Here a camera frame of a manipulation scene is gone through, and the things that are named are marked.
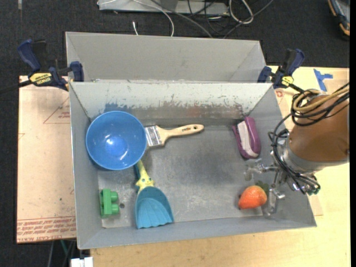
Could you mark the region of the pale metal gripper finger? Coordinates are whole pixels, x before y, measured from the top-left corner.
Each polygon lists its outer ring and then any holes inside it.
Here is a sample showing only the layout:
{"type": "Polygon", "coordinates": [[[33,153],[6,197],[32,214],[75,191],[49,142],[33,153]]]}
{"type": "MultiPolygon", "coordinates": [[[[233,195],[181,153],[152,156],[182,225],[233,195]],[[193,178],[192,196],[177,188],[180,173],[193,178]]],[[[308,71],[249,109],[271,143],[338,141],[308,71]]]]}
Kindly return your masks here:
{"type": "Polygon", "coordinates": [[[249,159],[245,162],[246,170],[244,172],[245,181],[250,181],[254,174],[263,174],[267,172],[267,168],[261,163],[261,159],[249,159]]]}
{"type": "Polygon", "coordinates": [[[285,194],[280,192],[277,188],[272,187],[269,189],[267,202],[263,208],[264,216],[272,216],[273,214],[276,214],[279,202],[284,199],[285,194]]]}

